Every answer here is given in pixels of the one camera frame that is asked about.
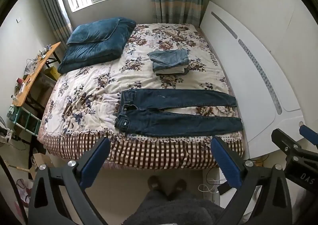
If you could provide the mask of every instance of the stack of folded clothes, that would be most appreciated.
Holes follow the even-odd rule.
[[[148,54],[152,63],[152,69],[156,75],[173,74],[185,75],[189,69],[189,57],[186,49],[156,50]]]

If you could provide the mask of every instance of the bed sheet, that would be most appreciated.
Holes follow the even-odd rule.
[[[152,71],[147,55],[154,50],[189,52],[184,76]],[[78,159],[101,136],[111,140],[105,168],[209,168],[211,136],[158,138],[124,134],[114,127],[120,92],[129,88],[209,89],[229,93],[223,70],[207,42],[190,24],[138,24],[120,59],[84,67],[62,75],[42,119],[38,140],[61,158]],[[168,110],[204,116],[236,116],[231,107],[187,107]],[[241,132],[220,135],[240,156]]]

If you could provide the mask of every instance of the plaid fabric trim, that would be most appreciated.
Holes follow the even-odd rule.
[[[76,134],[62,137],[45,135],[44,145],[49,153],[62,158],[78,159],[104,134]],[[241,140],[227,141],[228,147],[242,156],[244,147]],[[205,169],[217,165],[206,141],[138,141],[111,139],[111,151],[107,160],[116,164],[144,168]]]

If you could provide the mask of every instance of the headboard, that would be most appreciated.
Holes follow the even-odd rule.
[[[209,2],[200,28],[221,62],[237,99],[248,143],[255,158],[278,147],[271,133],[280,128],[294,140],[302,138],[304,118],[297,98],[273,56],[237,19]]]

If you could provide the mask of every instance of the metal screw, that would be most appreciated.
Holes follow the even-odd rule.
[[[248,166],[248,167],[252,167],[254,164],[253,164],[252,161],[247,160],[247,161],[245,161],[245,165]]]
[[[68,166],[70,167],[74,167],[76,165],[76,161],[74,160],[70,160],[68,163],[67,163]]]
[[[39,170],[44,170],[44,169],[46,169],[46,165],[45,164],[42,164],[41,166],[39,166]]]
[[[278,170],[281,170],[281,165],[276,164],[276,165],[275,165],[275,168],[278,169]]]

